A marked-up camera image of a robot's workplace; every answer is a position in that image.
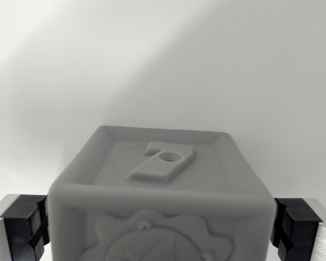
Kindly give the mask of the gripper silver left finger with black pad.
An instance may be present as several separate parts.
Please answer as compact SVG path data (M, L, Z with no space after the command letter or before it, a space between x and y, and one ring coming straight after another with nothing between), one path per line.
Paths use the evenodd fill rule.
M0 200L0 260L40 260L49 242L47 195Z

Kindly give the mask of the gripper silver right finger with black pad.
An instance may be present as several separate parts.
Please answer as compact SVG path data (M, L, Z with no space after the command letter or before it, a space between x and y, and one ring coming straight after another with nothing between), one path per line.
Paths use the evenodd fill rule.
M276 198L271 243L280 260L326 260L326 208L315 198Z

